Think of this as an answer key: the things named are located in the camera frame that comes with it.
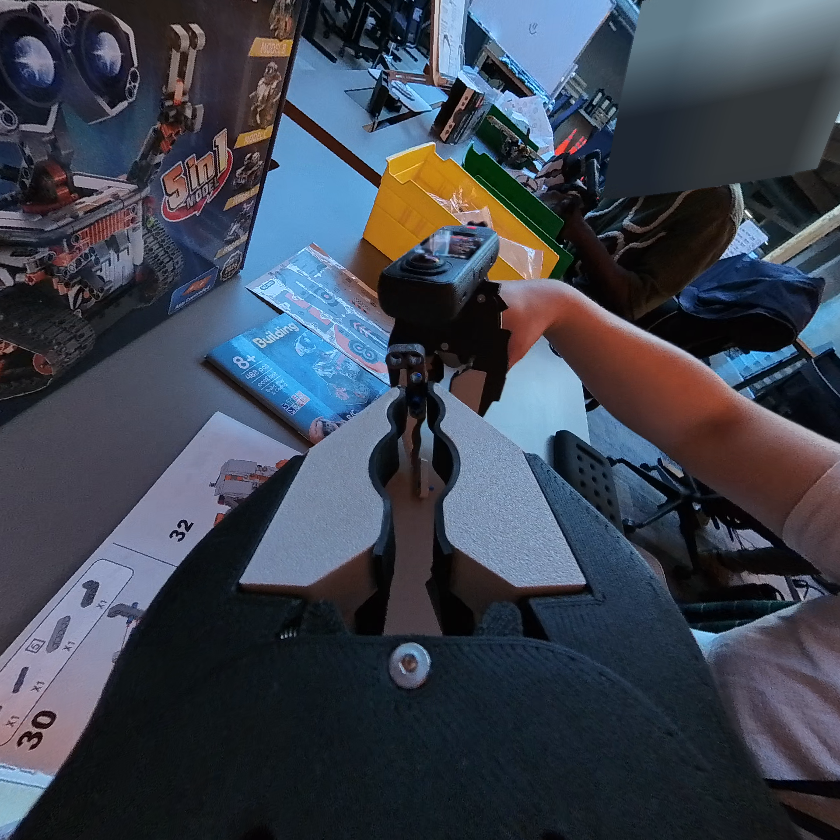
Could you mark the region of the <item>clear plastic bag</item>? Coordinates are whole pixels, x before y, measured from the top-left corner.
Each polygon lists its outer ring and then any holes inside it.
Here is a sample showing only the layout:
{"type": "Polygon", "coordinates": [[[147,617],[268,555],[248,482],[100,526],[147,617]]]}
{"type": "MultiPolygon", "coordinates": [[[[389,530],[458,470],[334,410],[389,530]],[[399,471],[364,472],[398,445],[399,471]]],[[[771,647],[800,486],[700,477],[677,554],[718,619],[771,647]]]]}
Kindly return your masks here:
{"type": "MultiPolygon", "coordinates": [[[[474,206],[466,200],[462,189],[449,198],[432,194],[435,202],[453,215],[458,224],[487,227],[497,231],[488,206],[474,206]]],[[[541,277],[543,267],[543,251],[539,248],[531,248],[519,242],[499,237],[499,257],[501,257],[511,268],[517,271],[521,278],[526,280],[538,279],[541,277]]]]}

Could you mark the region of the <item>short grey toy beam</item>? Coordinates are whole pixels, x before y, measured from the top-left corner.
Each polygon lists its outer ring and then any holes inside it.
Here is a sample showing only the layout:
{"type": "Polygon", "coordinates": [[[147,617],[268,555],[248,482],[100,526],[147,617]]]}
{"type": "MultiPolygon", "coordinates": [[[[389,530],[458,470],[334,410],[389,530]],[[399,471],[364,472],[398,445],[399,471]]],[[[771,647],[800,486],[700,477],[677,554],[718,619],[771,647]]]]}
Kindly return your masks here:
{"type": "Polygon", "coordinates": [[[429,461],[423,455],[423,429],[425,421],[422,418],[409,418],[406,428],[406,452],[411,468],[413,493],[418,499],[427,499],[430,493],[429,461]]]}

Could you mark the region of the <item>grey holed beam with blue pin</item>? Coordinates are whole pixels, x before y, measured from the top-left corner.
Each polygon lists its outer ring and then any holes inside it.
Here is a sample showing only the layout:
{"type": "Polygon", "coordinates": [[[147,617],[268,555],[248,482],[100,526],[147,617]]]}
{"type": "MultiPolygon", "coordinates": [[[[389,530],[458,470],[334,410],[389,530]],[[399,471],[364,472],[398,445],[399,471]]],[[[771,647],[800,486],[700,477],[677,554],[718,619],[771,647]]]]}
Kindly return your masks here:
{"type": "Polygon", "coordinates": [[[391,387],[399,387],[404,391],[408,414],[417,421],[425,419],[428,375],[423,345],[391,344],[385,363],[391,387]]]}

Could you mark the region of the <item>robot sticker sheet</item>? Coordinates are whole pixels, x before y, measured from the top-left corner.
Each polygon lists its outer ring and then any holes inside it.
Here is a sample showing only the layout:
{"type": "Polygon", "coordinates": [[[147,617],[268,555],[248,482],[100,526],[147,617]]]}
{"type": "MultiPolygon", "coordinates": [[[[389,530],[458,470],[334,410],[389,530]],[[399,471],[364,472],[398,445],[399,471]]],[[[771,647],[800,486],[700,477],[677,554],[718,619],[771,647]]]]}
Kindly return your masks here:
{"type": "Polygon", "coordinates": [[[318,246],[303,248],[247,288],[389,383],[385,357],[393,319],[372,289],[318,246]]]}

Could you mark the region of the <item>grey desk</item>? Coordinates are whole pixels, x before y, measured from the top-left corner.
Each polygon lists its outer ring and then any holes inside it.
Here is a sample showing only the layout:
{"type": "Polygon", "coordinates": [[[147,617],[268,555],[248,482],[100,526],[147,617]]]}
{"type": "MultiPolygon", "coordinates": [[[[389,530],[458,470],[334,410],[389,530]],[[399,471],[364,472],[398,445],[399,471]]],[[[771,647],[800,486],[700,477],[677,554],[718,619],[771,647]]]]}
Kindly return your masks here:
{"type": "Polygon", "coordinates": [[[208,351],[276,316],[247,284],[315,244],[374,282],[363,241],[376,188],[283,117],[241,276],[2,426],[1,645],[5,651],[217,411],[275,440],[302,438],[232,385],[208,351]]]}

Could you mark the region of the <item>green plastic bin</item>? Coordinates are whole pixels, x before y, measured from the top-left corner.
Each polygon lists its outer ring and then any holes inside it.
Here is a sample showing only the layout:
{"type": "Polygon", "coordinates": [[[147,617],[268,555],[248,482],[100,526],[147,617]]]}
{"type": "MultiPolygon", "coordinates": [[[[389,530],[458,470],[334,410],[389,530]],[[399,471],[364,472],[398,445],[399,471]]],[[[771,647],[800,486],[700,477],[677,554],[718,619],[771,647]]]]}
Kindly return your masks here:
{"type": "Polygon", "coordinates": [[[528,121],[516,113],[501,110],[495,104],[490,106],[480,122],[476,137],[493,152],[499,165],[521,170],[534,169],[542,162],[528,121]]]}
{"type": "Polygon", "coordinates": [[[465,153],[463,167],[546,246],[551,247],[559,260],[549,277],[562,279],[572,262],[571,253],[562,245],[564,221],[488,154],[478,152],[474,146],[465,153]]]}

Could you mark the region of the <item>robot kit box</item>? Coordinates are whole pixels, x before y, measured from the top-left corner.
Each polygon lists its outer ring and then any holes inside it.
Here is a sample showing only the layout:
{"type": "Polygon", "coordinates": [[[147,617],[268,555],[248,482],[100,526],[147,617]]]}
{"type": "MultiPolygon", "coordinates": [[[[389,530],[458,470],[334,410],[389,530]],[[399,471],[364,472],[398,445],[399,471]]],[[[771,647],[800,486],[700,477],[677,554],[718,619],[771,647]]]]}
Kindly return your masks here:
{"type": "Polygon", "coordinates": [[[307,2],[1,2],[2,424],[245,262],[307,2]]]}

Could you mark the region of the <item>navy jacket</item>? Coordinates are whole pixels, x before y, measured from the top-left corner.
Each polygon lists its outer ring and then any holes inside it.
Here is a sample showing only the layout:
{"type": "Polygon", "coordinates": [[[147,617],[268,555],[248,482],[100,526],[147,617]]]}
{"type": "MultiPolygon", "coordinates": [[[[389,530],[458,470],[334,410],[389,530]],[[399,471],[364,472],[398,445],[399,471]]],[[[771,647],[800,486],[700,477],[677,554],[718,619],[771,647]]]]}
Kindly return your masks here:
{"type": "Polygon", "coordinates": [[[826,280],[796,267],[737,255],[720,259],[676,300],[700,330],[706,357],[726,350],[782,350],[799,338],[823,301],[826,280]]]}

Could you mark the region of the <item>person's right forearm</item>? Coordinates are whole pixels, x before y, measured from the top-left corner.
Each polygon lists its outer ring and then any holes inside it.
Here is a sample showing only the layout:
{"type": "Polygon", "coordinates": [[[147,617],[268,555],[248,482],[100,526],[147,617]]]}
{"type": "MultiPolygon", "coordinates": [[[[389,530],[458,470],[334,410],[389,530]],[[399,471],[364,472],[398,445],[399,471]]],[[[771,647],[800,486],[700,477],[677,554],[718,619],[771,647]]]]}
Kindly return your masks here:
{"type": "Polygon", "coordinates": [[[548,291],[546,336],[604,408],[838,582],[838,442],[579,292],[558,282],[548,291]]]}

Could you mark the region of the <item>wooden easel board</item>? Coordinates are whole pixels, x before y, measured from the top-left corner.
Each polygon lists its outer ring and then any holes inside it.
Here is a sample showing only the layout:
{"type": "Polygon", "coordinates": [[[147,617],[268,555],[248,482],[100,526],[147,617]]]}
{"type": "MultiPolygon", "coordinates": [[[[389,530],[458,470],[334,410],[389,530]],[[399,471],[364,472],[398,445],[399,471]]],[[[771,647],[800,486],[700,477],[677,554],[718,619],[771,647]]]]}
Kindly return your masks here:
{"type": "Polygon", "coordinates": [[[465,65],[467,1],[430,1],[429,70],[433,85],[450,87],[465,65]]]}

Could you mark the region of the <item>person's right hand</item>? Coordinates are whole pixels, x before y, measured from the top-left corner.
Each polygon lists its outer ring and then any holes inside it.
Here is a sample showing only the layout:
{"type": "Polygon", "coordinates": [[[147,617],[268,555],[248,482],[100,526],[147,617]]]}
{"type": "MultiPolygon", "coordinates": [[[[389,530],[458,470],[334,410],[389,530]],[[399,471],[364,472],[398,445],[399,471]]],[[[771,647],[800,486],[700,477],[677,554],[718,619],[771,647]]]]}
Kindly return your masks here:
{"type": "Polygon", "coordinates": [[[571,286],[557,280],[509,280],[500,283],[504,304],[501,328],[509,333],[508,369],[541,338],[552,338],[567,325],[574,304],[571,286]]]}

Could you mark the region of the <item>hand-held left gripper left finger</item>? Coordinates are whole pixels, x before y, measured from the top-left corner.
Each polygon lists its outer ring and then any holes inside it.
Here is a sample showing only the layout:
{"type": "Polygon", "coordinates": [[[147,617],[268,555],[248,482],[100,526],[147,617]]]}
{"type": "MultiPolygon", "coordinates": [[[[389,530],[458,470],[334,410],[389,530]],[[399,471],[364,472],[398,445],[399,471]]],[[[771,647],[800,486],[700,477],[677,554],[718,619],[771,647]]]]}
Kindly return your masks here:
{"type": "Polygon", "coordinates": [[[312,447],[256,546],[246,592],[329,601],[359,634],[383,634],[396,546],[386,486],[400,467],[403,388],[312,447]]]}

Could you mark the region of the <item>dark green plaid cloth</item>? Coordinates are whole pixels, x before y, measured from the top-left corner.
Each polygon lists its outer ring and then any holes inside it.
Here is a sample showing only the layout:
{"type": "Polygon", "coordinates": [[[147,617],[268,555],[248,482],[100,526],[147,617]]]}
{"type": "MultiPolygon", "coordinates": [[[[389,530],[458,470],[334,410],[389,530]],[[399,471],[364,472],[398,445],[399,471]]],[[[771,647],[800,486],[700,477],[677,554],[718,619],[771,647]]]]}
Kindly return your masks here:
{"type": "Polygon", "coordinates": [[[798,602],[759,600],[678,603],[691,629],[710,634],[742,627],[798,605],[798,602]]]}

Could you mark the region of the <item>yellow plastic bin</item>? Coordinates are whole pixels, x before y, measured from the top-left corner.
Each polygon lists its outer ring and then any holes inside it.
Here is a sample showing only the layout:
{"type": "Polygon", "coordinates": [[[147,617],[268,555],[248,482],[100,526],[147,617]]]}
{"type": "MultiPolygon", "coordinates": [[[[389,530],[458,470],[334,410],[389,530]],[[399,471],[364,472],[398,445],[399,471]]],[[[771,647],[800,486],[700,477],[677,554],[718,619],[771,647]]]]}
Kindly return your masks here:
{"type": "Polygon", "coordinates": [[[453,215],[438,205],[431,195],[449,198],[459,188],[474,206],[489,207],[497,234],[532,249],[541,249],[540,278],[550,278],[549,273],[559,260],[551,247],[501,205],[459,163],[438,156],[434,142],[387,159],[364,228],[364,239],[390,260],[403,256],[440,228],[457,224],[453,215]]]}

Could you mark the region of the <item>grey table with wooden edge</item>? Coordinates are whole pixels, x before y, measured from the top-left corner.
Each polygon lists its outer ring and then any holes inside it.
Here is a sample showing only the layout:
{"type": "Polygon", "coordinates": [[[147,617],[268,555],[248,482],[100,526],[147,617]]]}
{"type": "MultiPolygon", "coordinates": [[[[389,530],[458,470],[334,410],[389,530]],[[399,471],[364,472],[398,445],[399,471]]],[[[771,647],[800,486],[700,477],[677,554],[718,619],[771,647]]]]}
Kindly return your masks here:
{"type": "Polygon", "coordinates": [[[289,75],[284,113],[376,187],[389,157],[422,144],[434,142],[438,156],[459,164],[470,146],[490,152],[476,136],[458,144],[435,138],[431,133],[435,110],[410,118],[400,115],[398,121],[384,121],[368,131],[372,117],[365,107],[373,86],[368,70],[351,69],[342,61],[333,63],[302,39],[289,75]]]}

